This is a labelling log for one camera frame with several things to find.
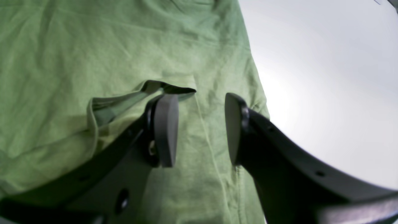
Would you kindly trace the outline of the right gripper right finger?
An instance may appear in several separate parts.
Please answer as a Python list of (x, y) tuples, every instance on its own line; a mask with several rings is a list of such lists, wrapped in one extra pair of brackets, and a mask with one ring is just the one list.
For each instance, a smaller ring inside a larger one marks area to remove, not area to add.
[(231, 163), (253, 178), (268, 224), (393, 224), (397, 191), (310, 155), (234, 93), (225, 95)]

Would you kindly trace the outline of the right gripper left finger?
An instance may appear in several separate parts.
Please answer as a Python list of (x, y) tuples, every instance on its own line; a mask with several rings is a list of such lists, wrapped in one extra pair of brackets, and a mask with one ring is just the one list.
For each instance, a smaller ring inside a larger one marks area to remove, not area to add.
[(177, 95), (150, 100), (142, 116), (87, 163), (1, 200), (2, 224), (134, 224), (152, 170), (175, 165)]

